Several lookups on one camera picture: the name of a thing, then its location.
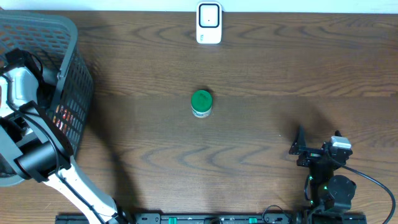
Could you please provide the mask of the green lid jar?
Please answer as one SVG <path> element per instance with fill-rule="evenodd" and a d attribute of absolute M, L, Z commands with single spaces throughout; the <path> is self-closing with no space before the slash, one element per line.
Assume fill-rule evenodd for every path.
<path fill-rule="evenodd" d="M 213 106 L 213 97 L 206 90 L 194 92 L 191 98 L 192 113 L 197 118 L 206 118 L 211 114 Z"/>

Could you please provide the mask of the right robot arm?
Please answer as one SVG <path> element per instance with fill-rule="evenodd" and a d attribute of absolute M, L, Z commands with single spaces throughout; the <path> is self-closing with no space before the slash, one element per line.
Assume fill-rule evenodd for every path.
<path fill-rule="evenodd" d="M 304 195 L 311 206 L 302 212 L 302 223 L 343 223 L 356 184 L 334 171 L 345 165 L 352 153 L 350 141 L 339 131 L 317 149 L 306 145 L 304 129 L 298 128 L 289 154 L 298 156 L 298 166 L 309 168 Z"/>

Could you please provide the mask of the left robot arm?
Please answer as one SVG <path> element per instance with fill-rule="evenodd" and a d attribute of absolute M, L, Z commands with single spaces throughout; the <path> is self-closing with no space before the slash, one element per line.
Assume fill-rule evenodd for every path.
<path fill-rule="evenodd" d="M 1 67 L 1 179 L 33 179 L 65 196 L 89 223 L 133 223 L 110 195 L 79 168 L 75 152 L 92 79 L 73 82 L 49 70 L 37 54 L 14 48 Z"/>

